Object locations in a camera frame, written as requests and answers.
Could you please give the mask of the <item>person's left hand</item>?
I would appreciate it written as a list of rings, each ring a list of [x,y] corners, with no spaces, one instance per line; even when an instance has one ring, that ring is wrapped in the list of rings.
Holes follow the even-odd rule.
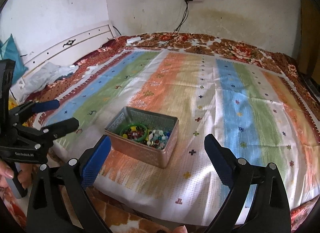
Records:
[[[22,184],[23,188],[26,189],[31,185],[31,174],[33,165],[28,163],[21,163],[21,171],[18,174],[18,181]],[[1,160],[0,163],[0,174],[1,174],[1,188],[8,188],[7,179],[14,178],[14,171]]]

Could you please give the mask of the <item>person's right hand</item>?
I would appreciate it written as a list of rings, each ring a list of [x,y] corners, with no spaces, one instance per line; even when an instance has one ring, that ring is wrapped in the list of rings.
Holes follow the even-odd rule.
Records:
[[[182,226],[178,226],[176,227],[172,233],[188,233],[187,228],[185,227],[185,225]]]

